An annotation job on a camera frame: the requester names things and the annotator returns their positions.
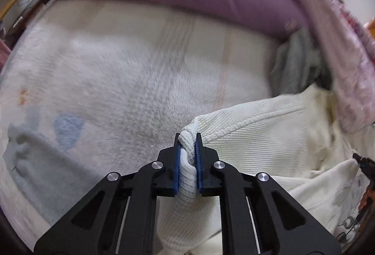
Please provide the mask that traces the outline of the cream white knit sweater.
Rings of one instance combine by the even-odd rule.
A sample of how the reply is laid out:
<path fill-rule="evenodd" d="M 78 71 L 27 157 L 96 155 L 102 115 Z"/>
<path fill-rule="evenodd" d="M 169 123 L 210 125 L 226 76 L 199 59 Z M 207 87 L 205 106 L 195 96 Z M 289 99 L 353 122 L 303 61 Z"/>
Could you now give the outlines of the cream white knit sweater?
<path fill-rule="evenodd" d="M 316 86 L 200 115 L 179 136 L 180 186 L 160 199 L 162 254 L 221 254 L 218 198 L 196 189 L 194 145 L 201 137 L 238 171 L 266 172 L 333 235 L 355 236 L 354 219 L 367 179 L 352 155 L 374 157 L 374 127 L 347 134 L 336 99 Z"/>

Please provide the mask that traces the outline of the light grey blue garment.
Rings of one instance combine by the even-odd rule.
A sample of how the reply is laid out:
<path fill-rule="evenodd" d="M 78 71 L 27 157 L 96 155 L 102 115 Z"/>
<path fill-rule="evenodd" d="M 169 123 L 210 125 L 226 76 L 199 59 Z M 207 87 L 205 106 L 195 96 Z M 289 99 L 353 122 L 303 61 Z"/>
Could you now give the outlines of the light grey blue garment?
<path fill-rule="evenodd" d="M 55 141 L 27 125 L 8 127 L 6 166 L 21 192 L 51 225 L 108 172 L 120 170 L 110 164 L 108 155 L 99 156 L 86 148 L 73 151 L 84 126 L 55 125 Z"/>

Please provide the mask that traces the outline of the white fuzzy bed blanket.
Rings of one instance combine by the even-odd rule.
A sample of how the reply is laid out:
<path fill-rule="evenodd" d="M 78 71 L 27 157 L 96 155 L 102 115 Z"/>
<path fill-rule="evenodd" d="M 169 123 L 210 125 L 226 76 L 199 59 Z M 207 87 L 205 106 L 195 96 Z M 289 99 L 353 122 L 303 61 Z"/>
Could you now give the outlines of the white fuzzy bed blanket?
<path fill-rule="evenodd" d="M 187 10 L 61 0 L 1 73 L 1 149 L 30 129 L 73 164 L 74 205 L 107 173 L 153 161 L 200 114 L 270 96 L 278 40 Z"/>

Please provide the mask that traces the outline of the dark grey crumpled garment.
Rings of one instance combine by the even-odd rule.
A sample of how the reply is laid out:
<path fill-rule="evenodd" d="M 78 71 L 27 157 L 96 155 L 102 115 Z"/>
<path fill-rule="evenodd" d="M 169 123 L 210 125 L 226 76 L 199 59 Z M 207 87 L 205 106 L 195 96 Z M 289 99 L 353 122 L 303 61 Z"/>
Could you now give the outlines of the dark grey crumpled garment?
<path fill-rule="evenodd" d="M 329 90 L 332 76 L 314 38 L 301 28 L 275 52 L 270 65 L 271 94 L 298 94 L 312 84 Z"/>

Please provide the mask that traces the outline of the pink floral quilt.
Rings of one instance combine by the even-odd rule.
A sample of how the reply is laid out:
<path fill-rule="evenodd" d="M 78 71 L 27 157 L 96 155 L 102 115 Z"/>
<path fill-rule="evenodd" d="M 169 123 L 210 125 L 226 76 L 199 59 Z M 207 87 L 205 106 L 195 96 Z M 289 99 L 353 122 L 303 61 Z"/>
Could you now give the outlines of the pink floral quilt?
<path fill-rule="evenodd" d="M 374 123 L 374 38 L 339 0 L 298 0 L 310 18 L 333 78 L 346 132 Z"/>

